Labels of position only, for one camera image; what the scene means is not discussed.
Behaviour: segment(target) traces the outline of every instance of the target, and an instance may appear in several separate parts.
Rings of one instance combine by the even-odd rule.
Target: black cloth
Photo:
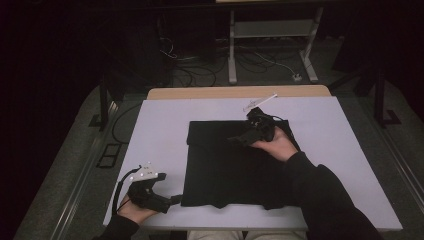
[[[286,128],[288,123],[276,124]],[[181,206],[255,204],[275,209],[294,204],[283,162],[227,140],[246,130],[244,121],[190,122]]]
[[[93,240],[131,240],[138,229],[138,224],[130,219],[113,215],[103,234]]]
[[[308,239],[382,240],[377,230],[352,203],[336,175],[323,165],[315,167],[303,152],[286,163],[293,196],[308,225]],[[106,231],[95,240],[126,239],[137,224],[112,217]]]

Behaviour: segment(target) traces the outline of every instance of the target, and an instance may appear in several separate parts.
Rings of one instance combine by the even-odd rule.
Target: black jacket
[[[294,154],[285,164],[293,194],[308,225],[309,240],[383,239],[368,218],[353,204],[340,180],[327,167],[315,167],[305,153]],[[113,216],[97,240],[130,239],[138,225]]]

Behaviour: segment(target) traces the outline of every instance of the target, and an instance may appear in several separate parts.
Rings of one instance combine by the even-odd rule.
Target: white table surface
[[[182,194],[187,164],[186,138],[190,121],[245,120],[243,107],[249,98],[146,100],[119,174],[151,162],[165,181],[153,188],[162,196]],[[341,180],[355,206],[379,230],[402,226],[365,158],[336,97],[275,98],[260,107],[269,115],[288,119],[296,141],[315,165],[324,164]],[[120,198],[128,189],[124,184]],[[110,220],[110,208],[104,224]],[[148,219],[145,227],[156,229],[306,229],[296,207],[264,210],[255,205],[172,206],[167,214]]]

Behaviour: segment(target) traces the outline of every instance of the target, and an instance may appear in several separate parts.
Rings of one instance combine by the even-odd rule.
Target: dark background
[[[98,2],[103,1],[81,3],[97,6]],[[82,11],[81,3],[6,0],[0,7],[1,239],[13,237],[79,107],[104,76],[108,86],[117,89],[114,94],[117,98],[128,91],[167,86],[170,66],[156,51],[160,46],[148,47],[157,44],[155,21],[151,21],[156,15],[135,14],[111,20],[108,15]],[[419,0],[391,0],[380,4],[376,0],[360,8],[328,7],[318,40],[345,35],[335,68],[350,72],[363,63],[371,63],[384,69],[386,78],[401,89],[411,107],[424,119],[424,108],[420,106],[424,102],[421,74],[424,14],[419,3]],[[202,45],[200,43],[212,46],[211,37],[225,32],[219,28],[222,25],[216,25],[222,21],[217,16],[228,13],[208,14],[197,23],[209,26],[211,31],[199,32],[197,45],[191,49],[206,58],[207,47],[205,50],[196,46]],[[179,19],[178,15],[168,18]],[[184,41],[184,29],[178,29],[187,24],[182,21],[180,19],[180,26],[177,21],[167,28],[171,35],[180,31],[180,41],[190,46]],[[132,33],[138,30],[146,34],[141,45],[131,40]],[[105,40],[100,44],[99,38]],[[119,59],[111,57],[110,52]],[[141,55],[149,56],[151,65]],[[142,65],[138,73],[125,67],[137,67],[137,64]],[[145,65],[150,66],[147,68],[150,70],[143,70]]]

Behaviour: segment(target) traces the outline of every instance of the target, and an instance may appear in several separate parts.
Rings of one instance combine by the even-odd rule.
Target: wire
[[[249,69],[248,67],[246,67],[246,66],[242,63],[243,61],[242,61],[239,57],[236,57],[235,59],[237,60],[237,62],[238,62],[238,64],[240,65],[240,67],[242,67],[244,70],[246,70],[246,71],[248,71],[248,72],[252,72],[252,73],[265,73],[266,71],[268,71],[268,67],[264,67],[264,66],[257,65],[257,64],[252,64],[252,65],[254,65],[254,66],[264,68],[264,70],[263,70],[263,71],[253,71],[253,70]]]
[[[127,109],[125,112],[123,112],[121,115],[119,115],[119,117],[116,119],[116,121],[113,123],[113,126],[112,126],[112,138],[116,141],[116,142],[118,142],[118,143],[120,143],[120,144],[129,144],[129,141],[128,142],[124,142],[124,141],[121,141],[121,140],[119,140],[117,137],[116,137],[116,134],[115,134],[115,127],[116,127],[116,124],[118,123],[118,121],[125,115],[125,114],[127,114],[129,111],[131,111],[131,110],[133,110],[133,109],[135,109],[135,108],[137,108],[137,107],[139,107],[139,106],[141,106],[141,103],[139,103],[139,104],[137,104],[137,105],[135,105],[135,106],[132,106],[132,107],[130,107],[129,109]]]
[[[186,58],[177,58],[175,60],[177,61],[187,61],[187,60],[193,60],[193,59],[199,59],[200,57],[194,56],[194,57],[186,57]]]
[[[205,66],[211,65],[211,63],[202,63],[200,65],[194,65],[194,66],[193,65],[186,66],[186,65],[184,65],[184,63],[178,64],[177,66],[175,66],[175,69],[187,73],[187,75],[190,77],[190,82],[188,84],[185,84],[179,78],[178,78],[178,81],[180,81],[180,83],[183,87],[192,87],[192,86],[194,86],[194,87],[213,87],[213,86],[215,86],[216,81],[218,80],[216,74],[221,72],[222,69],[224,69],[224,67],[226,66],[227,58],[224,58],[224,59],[225,60],[223,61],[222,65],[216,70],[205,67]],[[207,73],[195,71],[196,69],[201,70],[201,71],[206,71]],[[202,84],[198,83],[199,79],[197,79],[195,76],[212,76],[213,80],[212,80],[211,84],[202,85]]]
[[[171,39],[166,37],[161,37],[160,39],[167,40],[171,44],[171,49],[168,52],[165,52],[164,50],[159,51],[172,59],[176,59],[178,56],[172,53],[172,51],[174,50],[174,43],[171,41]]]
[[[118,209],[116,209],[116,211],[118,212],[125,204],[127,204],[127,202],[131,201],[131,199],[127,199],[127,201],[125,201],[124,203],[121,204],[121,206],[119,206]]]
[[[115,194],[114,194],[114,196],[113,196],[113,201],[112,201],[112,208],[111,208],[112,216],[113,216],[113,215],[116,215],[116,214],[118,213],[118,209],[117,209],[117,206],[118,206],[118,198],[119,198],[119,194],[121,193],[122,186],[124,185],[124,181],[125,181],[125,179],[126,179],[126,178],[130,175],[130,174],[137,172],[137,171],[138,171],[138,169],[140,169],[140,168],[135,168],[135,169],[132,169],[132,170],[130,170],[129,172],[127,172],[127,173],[124,175],[124,177],[122,177],[121,181],[119,181],[119,182],[118,182],[118,185],[116,185]]]
[[[258,46],[255,46],[255,48],[256,48],[256,51],[257,52],[260,51],[260,49],[259,49]],[[277,61],[277,60],[287,60],[287,59],[294,58],[294,57],[298,56],[298,52],[296,50],[295,53],[293,53],[293,54],[291,54],[289,56],[277,58],[278,54],[283,54],[283,52],[284,52],[283,49],[284,49],[284,47],[281,46],[278,50],[276,50],[275,54],[274,55],[270,55],[270,57],[272,59],[274,59],[275,61]]]
[[[241,56],[245,60],[246,63],[251,64],[251,65],[261,66],[261,67],[264,67],[264,68],[267,68],[267,69],[269,67],[273,67],[275,65],[275,64],[271,64],[271,65],[267,66],[267,65],[264,64],[264,63],[269,64],[269,62],[267,62],[267,61],[258,62],[256,60],[252,60],[252,59],[248,58],[247,56],[245,56],[245,54],[241,54]]]
[[[256,51],[252,51],[252,50],[250,50],[250,49],[248,49],[249,51],[251,51],[252,53],[254,53],[256,56],[258,56],[258,57],[260,57],[260,58],[262,58],[264,61],[267,61],[267,62],[269,62],[269,63],[272,63],[272,64],[275,64],[275,65],[278,65],[278,66],[281,66],[281,67],[285,67],[285,68],[287,68],[288,70],[290,70],[294,75],[296,74],[289,66],[287,66],[287,65],[284,65],[284,64],[281,64],[281,63],[278,63],[278,62],[276,62],[276,61],[271,61],[271,60],[268,60],[268,59],[266,59],[265,57],[263,57],[262,55],[260,55],[259,53],[257,53]]]

